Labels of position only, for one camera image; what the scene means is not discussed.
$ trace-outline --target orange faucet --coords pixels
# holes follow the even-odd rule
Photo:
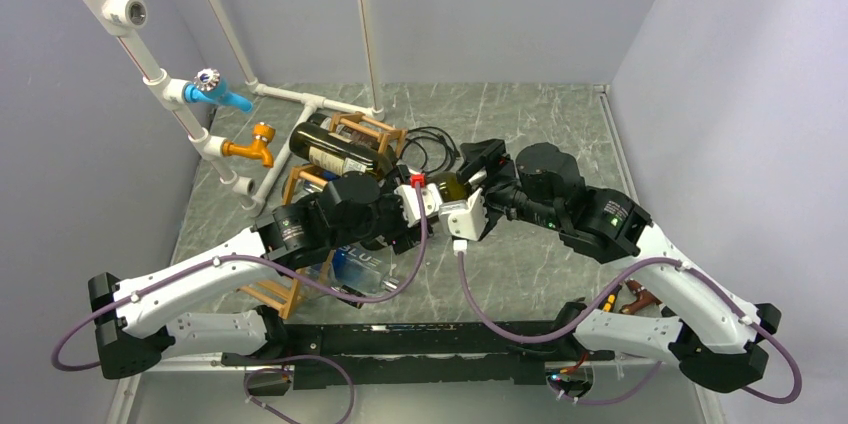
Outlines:
[[[260,159],[265,167],[274,167],[274,155],[268,149],[268,143],[274,139],[277,131],[260,122],[253,126],[253,142],[249,146],[239,146],[233,141],[224,141],[221,144],[221,154],[225,156],[241,156],[248,159]]]

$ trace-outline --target blue faucet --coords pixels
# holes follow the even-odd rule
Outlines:
[[[242,112],[253,110],[252,102],[227,89],[227,81],[217,69],[204,69],[198,72],[194,78],[194,83],[186,85],[183,96],[186,102],[207,102],[217,106],[231,106]]]

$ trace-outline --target green glass bottle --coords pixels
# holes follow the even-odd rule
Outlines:
[[[383,179],[393,166],[388,156],[309,121],[294,128],[289,148],[292,154],[337,176],[358,171]]]

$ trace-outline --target gray wall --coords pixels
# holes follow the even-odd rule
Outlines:
[[[175,1],[207,62],[242,80],[206,0]],[[262,82],[368,80],[357,0],[222,1]]]
[[[730,289],[783,310],[804,392],[730,422],[844,422],[848,0],[657,0],[613,81],[640,197]],[[784,395],[776,354],[756,385]]]
[[[609,82],[654,0],[370,0],[386,82]]]
[[[146,1],[161,65],[196,72],[175,4]],[[114,383],[53,370],[50,350],[89,312],[88,278],[167,265],[197,157],[82,1],[0,8],[0,421],[102,422]],[[67,351],[95,359],[92,328]]]
[[[223,0],[260,79],[367,81],[357,0]],[[240,71],[205,0],[204,57]],[[380,79],[609,82],[653,0],[370,0]]]

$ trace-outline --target white connector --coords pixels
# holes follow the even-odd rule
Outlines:
[[[454,239],[453,255],[458,256],[459,253],[468,254],[468,241],[465,239]]]
[[[415,188],[408,184],[399,186],[394,190],[394,193],[403,200],[403,217],[409,227],[412,227],[421,222],[421,209],[418,206],[418,195]],[[424,201],[424,210],[427,213],[425,218],[435,216],[439,212],[439,206],[442,205],[442,196],[439,194],[439,187],[435,184],[427,184],[421,189],[421,198]]]
[[[141,29],[147,24],[147,6],[142,0],[106,0],[101,13],[112,24],[128,29]]]

